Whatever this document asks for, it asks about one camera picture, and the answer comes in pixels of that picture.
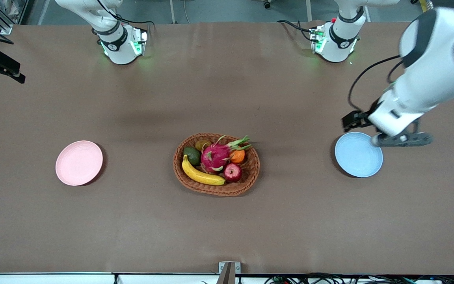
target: avocado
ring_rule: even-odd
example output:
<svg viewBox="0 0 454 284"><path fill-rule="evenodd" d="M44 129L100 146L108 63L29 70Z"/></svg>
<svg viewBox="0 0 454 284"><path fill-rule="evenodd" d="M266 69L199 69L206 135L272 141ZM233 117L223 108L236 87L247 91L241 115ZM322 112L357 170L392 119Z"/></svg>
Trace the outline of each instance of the avocado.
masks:
<svg viewBox="0 0 454 284"><path fill-rule="evenodd" d="M183 154L188 156L189 162L192 165L199 166L201 164L201 153L194 147L185 147Z"/></svg>

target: plate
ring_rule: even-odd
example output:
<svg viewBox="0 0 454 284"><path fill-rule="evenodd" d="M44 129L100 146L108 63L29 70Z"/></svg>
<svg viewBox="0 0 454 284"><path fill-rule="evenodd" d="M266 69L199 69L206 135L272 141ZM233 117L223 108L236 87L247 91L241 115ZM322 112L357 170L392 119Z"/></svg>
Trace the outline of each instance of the plate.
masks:
<svg viewBox="0 0 454 284"><path fill-rule="evenodd" d="M383 151L371 144L371 136L352 132L341 136L335 144L335 159L344 171L356 177L377 173L383 164Z"/></svg>
<svg viewBox="0 0 454 284"><path fill-rule="evenodd" d="M77 141L69 144L57 157L56 174L67 185L84 185L97 176L102 161L102 151L97 144Z"/></svg>

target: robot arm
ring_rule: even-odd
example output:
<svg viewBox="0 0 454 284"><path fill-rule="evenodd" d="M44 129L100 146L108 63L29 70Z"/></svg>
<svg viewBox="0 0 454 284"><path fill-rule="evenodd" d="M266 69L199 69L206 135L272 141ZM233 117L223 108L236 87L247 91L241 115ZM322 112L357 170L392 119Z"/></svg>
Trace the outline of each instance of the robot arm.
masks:
<svg viewBox="0 0 454 284"><path fill-rule="evenodd" d="M404 74L371 110L345 116L344 130L374 125L381 132L373 138L378 146L429 144L430 135L406 129L427 111L454 98L454 9L431 9L416 18L404 31L399 52ZM386 144L389 137L395 137L396 143Z"/></svg>
<svg viewBox="0 0 454 284"><path fill-rule="evenodd" d="M104 7L98 0L56 0L59 6L77 14L93 27L101 39L104 54L113 63L131 63L137 56L144 53L147 33L123 24L112 16L115 15L115 9L122 4L123 0L102 1Z"/></svg>
<svg viewBox="0 0 454 284"><path fill-rule="evenodd" d="M331 62L341 62L353 52L357 36L366 21L364 6L389 6L399 0L335 0L339 14L335 22L328 22L311 32L313 52Z"/></svg>

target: yellow banana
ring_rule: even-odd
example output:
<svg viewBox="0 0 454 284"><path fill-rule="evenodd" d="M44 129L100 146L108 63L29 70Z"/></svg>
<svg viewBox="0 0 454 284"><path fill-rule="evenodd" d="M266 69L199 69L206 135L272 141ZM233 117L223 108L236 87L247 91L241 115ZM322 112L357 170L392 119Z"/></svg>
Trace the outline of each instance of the yellow banana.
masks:
<svg viewBox="0 0 454 284"><path fill-rule="evenodd" d="M183 155L182 169L187 174L187 176L189 176L189 178L205 185L223 185L225 183L225 179L221 176L215 176L213 174L207 174L198 171L189 162L187 155Z"/></svg>

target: wicker basket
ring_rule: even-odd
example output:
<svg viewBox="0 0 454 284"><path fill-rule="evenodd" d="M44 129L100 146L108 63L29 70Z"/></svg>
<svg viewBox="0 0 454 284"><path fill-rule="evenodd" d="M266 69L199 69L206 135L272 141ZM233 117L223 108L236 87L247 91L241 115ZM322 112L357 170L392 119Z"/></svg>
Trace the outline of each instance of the wicker basket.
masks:
<svg viewBox="0 0 454 284"><path fill-rule="evenodd" d="M245 161L240 165L243 170L243 176L241 180L234 183L226 183L225 185L216 186L216 185L204 185L203 183L196 182L189 178L182 169L183 161L183 149L185 147L194 147L197 140L208 140L212 143L216 142L222 135L214 133L197 133L185 139L182 144L176 149L175 156L173 159L173 169L175 170L176 177L182 185L187 187L190 190L196 192L202 192L206 194L213 194L217 196L238 196L243 194L252 187L255 180L257 180L258 174L260 172L260 160L258 158L257 152L253 147L249 147L246 150ZM239 138L232 136L225 136L220 144L227 144Z"/></svg>

